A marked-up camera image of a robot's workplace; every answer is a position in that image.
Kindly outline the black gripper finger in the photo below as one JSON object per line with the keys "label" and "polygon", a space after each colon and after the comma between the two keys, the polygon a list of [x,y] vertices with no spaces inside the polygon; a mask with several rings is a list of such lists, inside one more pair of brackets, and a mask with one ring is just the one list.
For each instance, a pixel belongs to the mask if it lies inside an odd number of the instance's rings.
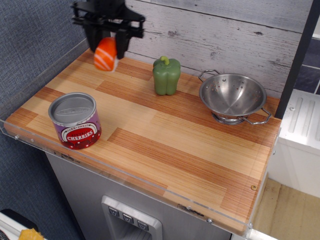
{"label": "black gripper finger", "polygon": [[123,59],[128,50],[131,35],[125,29],[120,29],[115,34],[117,58]]}
{"label": "black gripper finger", "polygon": [[98,26],[85,25],[84,32],[89,44],[90,49],[95,52],[100,41],[104,38],[110,37],[111,33],[107,30],[103,30]]}

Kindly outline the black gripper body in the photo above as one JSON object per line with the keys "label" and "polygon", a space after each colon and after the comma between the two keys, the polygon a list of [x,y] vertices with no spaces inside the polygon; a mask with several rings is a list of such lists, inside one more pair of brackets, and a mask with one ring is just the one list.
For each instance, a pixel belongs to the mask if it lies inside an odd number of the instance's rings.
{"label": "black gripper body", "polygon": [[144,36],[143,24],[146,18],[126,6],[124,0],[87,0],[75,1],[73,9],[73,23],[99,27],[103,30],[116,33],[118,30],[127,30],[131,38]]}

